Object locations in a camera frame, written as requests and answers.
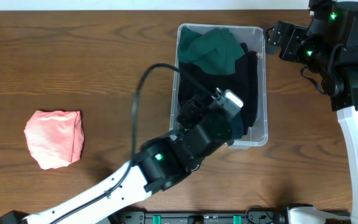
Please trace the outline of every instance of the wooden table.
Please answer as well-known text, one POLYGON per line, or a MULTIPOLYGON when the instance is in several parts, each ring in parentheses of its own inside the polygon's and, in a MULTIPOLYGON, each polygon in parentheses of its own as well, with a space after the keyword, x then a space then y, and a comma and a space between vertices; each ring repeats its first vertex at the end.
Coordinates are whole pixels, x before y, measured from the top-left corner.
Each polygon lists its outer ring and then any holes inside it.
MULTIPOLYGON (((0 12, 0 216, 34 213, 97 184, 130 156, 130 109, 142 72, 174 63, 185 22, 307 26, 307 11, 0 12), (82 110, 85 147, 68 167, 42 170, 23 133, 36 110, 82 110)), ((149 211, 245 210, 312 203, 351 210, 347 154, 329 98, 302 65, 268 55, 268 143, 220 148, 176 187, 138 203, 149 211)), ((168 131, 173 72, 153 72, 142 94, 138 144, 168 131)))

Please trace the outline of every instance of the clothing in bin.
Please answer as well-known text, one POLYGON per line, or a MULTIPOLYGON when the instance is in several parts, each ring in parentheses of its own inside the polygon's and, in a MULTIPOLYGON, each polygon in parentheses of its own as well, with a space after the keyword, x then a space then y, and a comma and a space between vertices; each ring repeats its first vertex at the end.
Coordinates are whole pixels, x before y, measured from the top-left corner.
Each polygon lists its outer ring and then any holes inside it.
MULTIPOLYGON (((248 52, 229 29, 213 29, 204 35, 182 28, 178 45, 179 68, 189 73, 209 91, 230 89, 244 103, 232 121, 233 139, 253 127, 258 110, 257 53, 248 52)), ((200 94, 186 78, 180 79, 178 101, 183 106, 200 94)))

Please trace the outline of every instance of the green cloth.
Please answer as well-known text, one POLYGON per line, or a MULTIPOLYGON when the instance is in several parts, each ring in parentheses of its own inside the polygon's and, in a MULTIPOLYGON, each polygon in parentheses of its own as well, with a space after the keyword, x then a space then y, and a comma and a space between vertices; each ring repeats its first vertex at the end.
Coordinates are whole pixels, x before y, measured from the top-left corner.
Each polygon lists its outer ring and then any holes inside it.
POLYGON ((236 72, 235 62, 244 51, 229 29, 213 29, 204 35, 183 27, 178 46, 179 62, 198 65, 210 75, 236 72))

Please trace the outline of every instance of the plastic storage bin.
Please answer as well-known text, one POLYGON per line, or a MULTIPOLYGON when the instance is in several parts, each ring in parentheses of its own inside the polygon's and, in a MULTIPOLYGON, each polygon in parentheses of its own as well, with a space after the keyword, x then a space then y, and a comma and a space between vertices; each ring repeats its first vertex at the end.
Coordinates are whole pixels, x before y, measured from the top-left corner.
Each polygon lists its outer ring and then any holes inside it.
MULTIPOLYGON (((183 27, 187 27, 192 31, 200 34, 215 28, 228 28, 230 32, 236 37, 239 43, 246 43, 248 50, 254 50, 259 53, 258 61, 258 113, 257 119, 253 127, 248 129, 248 134, 239 140, 235 140, 231 146, 236 149, 248 149, 252 146, 263 146, 268 139, 267 134, 267 109, 266 109, 266 70, 265 70, 265 39, 263 30, 259 27, 238 27, 238 26, 216 26, 216 25, 202 25, 202 24, 182 24, 178 29, 177 51, 180 40, 180 31, 183 27)), ((175 65, 179 66, 178 54, 176 56, 175 65)), ((173 79, 172 91, 172 105, 170 130, 179 129, 180 125, 176 121, 179 113, 180 105, 178 104, 180 76, 175 72, 173 79)))

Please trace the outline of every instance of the folded pink towel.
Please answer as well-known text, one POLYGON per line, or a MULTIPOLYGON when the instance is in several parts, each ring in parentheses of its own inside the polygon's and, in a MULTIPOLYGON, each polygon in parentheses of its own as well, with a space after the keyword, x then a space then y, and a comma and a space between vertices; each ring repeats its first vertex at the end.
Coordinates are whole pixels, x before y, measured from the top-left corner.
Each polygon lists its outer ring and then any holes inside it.
POLYGON ((68 166, 80 159, 84 132, 79 111, 36 111, 24 133, 31 156, 42 169, 68 166))

